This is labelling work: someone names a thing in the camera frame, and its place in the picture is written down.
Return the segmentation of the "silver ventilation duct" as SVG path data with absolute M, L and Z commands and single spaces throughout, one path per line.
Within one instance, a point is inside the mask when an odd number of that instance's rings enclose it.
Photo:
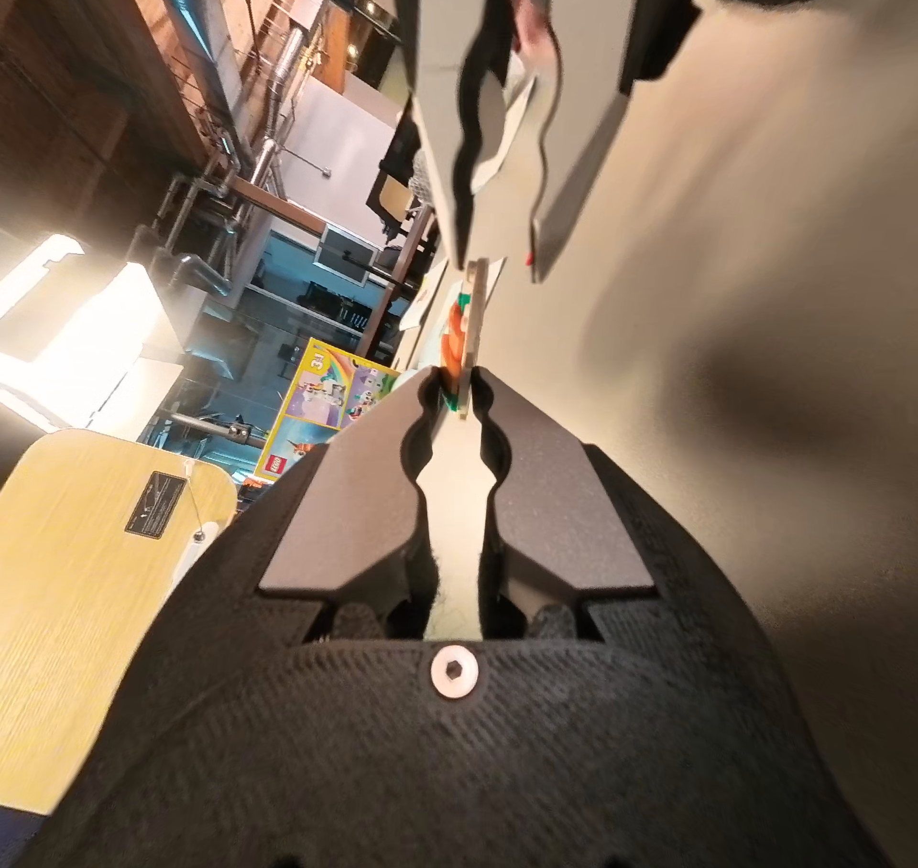
M 204 105 L 226 132 L 240 160 L 239 171 L 254 167 L 251 146 L 254 79 L 244 79 L 238 45 L 230 31 L 225 0 L 163 0 L 180 48 L 185 52 Z

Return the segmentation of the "lego set box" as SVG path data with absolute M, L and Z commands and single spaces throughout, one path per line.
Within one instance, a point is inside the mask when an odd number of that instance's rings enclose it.
M 276 481 L 366 415 L 392 392 L 398 377 L 394 369 L 312 337 L 295 364 L 254 477 Z

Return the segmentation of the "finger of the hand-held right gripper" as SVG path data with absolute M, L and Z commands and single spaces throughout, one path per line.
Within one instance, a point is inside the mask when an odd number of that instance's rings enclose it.
M 545 282 L 557 264 L 622 120 L 636 2 L 545 0 L 556 65 L 538 137 L 543 172 L 532 217 L 535 283 Z
M 486 85 L 504 81 L 504 0 L 419 0 L 414 98 L 445 252 L 464 270 L 476 166 L 486 150 Z

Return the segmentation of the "black chair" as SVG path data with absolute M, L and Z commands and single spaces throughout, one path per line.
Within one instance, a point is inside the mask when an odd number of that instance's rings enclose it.
M 400 231 L 417 196 L 410 188 L 415 159 L 421 151 L 419 128 L 407 105 L 397 123 L 366 198 L 366 206 L 379 219 L 387 234 Z

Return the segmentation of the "person's right hand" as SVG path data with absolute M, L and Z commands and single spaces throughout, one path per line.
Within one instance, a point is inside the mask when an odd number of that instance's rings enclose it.
M 509 0 L 513 12 L 512 50 L 523 60 L 547 60 L 555 54 L 544 6 L 536 0 Z

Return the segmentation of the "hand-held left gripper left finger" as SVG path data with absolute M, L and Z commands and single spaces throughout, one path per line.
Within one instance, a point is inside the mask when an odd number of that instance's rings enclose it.
M 370 608 L 390 637 L 422 637 L 439 586 L 418 479 L 441 403 L 417 371 L 329 444 L 259 582 L 270 597 Z

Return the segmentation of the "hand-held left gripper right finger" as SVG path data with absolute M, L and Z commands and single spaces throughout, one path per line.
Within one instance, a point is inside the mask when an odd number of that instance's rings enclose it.
M 476 368 L 480 458 L 492 473 L 477 581 L 484 637 L 522 637 L 545 608 L 579 622 L 594 602 L 656 585 L 583 443 Z

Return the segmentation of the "wooden board on white stand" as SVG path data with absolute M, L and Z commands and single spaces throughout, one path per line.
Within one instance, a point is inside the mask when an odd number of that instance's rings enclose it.
M 84 429 L 1 495 L 1 804 L 50 814 L 165 600 L 235 516 L 219 467 Z

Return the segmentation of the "open instruction booklet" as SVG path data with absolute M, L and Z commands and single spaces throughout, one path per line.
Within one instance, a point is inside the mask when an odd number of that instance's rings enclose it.
M 445 335 L 445 326 L 440 324 L 426 331 L 418 329 L 419 333 L 414 342 L 413 351 L 409 355 L 409 362 L 398 378 L 399 385 L 406 383 L 419 371 L 434 367 L 444 367 L 442 358 L 442 340 Z

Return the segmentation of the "bright light panel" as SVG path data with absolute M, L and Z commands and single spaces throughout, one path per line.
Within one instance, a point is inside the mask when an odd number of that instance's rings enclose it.
M 147 270 L 53 234 L 2 232 L 2 423 L 138 441 L 182 371 L 183 343 Z

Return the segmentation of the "round multicolour lego build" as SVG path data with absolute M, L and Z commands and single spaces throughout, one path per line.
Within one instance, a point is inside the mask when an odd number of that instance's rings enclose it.
M 471 377 L 487 309 L 489 269 L 487 259 L 468 262 L 441 335 L 442 399 L 460 419 L 467 417 L 471 403 Z

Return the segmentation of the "wall monitor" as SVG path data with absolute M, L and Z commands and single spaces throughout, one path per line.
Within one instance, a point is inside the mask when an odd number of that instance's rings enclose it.
M 379 248 L 369 241 L 329 223 L 317 243 L 314 265 L 364 287 L 379 252 Z

